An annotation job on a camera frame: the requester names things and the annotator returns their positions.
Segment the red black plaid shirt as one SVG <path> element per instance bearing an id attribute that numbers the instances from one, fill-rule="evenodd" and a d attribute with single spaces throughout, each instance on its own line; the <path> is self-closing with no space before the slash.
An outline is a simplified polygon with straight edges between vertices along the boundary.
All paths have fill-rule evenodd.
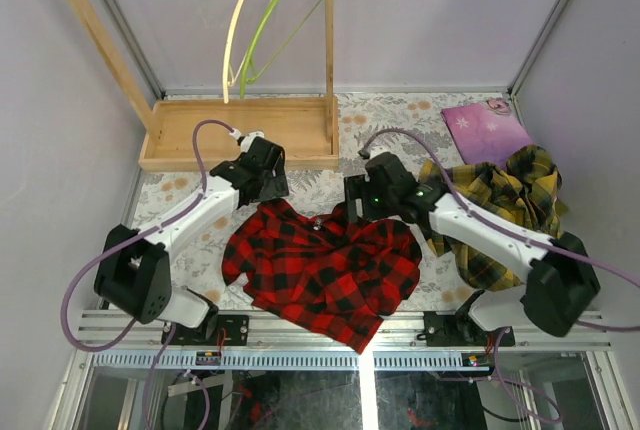
<path id="1" fill-rule="evenodd" d="M 253 306 L 291 320 L 307 315 L 392 315 L 420 280 L 422 251 L 404 223 L 350 223 L 345 204 L 307 217 L 283 199 L 258 205 L 230 237 L 226 284 L 246 276 Z"/>

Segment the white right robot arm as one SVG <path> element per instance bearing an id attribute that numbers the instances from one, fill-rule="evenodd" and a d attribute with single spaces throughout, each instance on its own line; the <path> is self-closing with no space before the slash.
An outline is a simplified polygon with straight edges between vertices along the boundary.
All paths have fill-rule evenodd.
<path id="1" fill-rule="evenodd" d="M 521 280 L 507 290 L 479 291 L 458 311 L 456 332 L 467 344 L 524 324 L 564 337 L 600 291 L 576 236 L 554 239 L 480 208 L 443 181 L 421 183 L 388 151 L 375 152 L 363 174 L 345 178 L 344 195 L 350 221 L 398 216 L 425 237 L 440 234 L 470 246 Z"/>

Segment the yellow black plaid shirt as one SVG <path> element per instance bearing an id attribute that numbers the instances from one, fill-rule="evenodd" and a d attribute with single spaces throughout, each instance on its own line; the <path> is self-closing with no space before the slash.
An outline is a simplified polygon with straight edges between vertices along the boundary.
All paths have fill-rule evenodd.
<path id="1" fill-rule="evenodd" d="M 523 147 L 501 168 L 469 164 L 447 171 L 455 189 L 474 204 L 518 226 L 554 238 L 562 234 L 556 209 L 561 175 L 545 149 Z M 428 245 L 434 254 L 451 252 L 460 277 L 475 289 L 501 291 L 522 281 L 507 267 L 460 241 L 436 232 Z"/>

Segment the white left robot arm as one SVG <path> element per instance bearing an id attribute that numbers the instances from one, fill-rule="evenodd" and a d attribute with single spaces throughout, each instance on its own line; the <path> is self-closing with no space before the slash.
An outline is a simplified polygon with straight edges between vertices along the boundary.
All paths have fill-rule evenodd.
<path id="1" fill-rule="evenodd" d="M 94 291 L 140 324 L 163 321 L 197 344 L 219 331 L 218 307 L 188 288 L 175 286 L 171 264 L 207 227 L 236 210 L 289 194 L 285 150 L 261 132 L 238 137 L 240 153 L 207 170 L 197 157 L 201 187 L 140 229 L 119 225 L 105 242 Z"/>

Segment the cream wooden hanger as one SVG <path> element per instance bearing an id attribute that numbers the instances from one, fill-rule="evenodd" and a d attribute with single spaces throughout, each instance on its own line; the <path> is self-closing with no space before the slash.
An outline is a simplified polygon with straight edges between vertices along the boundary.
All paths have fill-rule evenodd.
<path id="1" fill-rule="evenodd" d="M 224 104 L 230 102 L 231 90 L 239 84 L 241 70 L 248 58 L 248 51 L 245 51 L 240 60 L 236 59 L 236 51 L 234 50 L 246 3 L 247 0 L 236 0 L 227 30 L 222 60 L 222 99 Z"/>

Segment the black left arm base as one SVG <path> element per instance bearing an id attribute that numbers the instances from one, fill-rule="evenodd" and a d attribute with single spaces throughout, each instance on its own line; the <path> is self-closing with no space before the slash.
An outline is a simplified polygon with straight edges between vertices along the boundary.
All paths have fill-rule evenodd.
<path id="1" fill-rule="evenodd" d="M 246 346 L 249 336 L 248 315 L 216 314 L 205 318 L 196 328 L 177 324 L 171 345 L 241 347 Z"/>

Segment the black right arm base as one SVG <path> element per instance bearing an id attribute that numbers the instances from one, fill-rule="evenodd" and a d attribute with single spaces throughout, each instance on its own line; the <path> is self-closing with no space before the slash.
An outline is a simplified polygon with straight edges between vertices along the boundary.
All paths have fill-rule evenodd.
<path id="1" fill-rule="evenodd" d="M 428 347 L 484 347 L 496 342 L 500 330 L 483 330 L 470 315 L 471 304 L 465 302 L 454 313 L 425 311 L 423 331 L 416 335 Z"/>

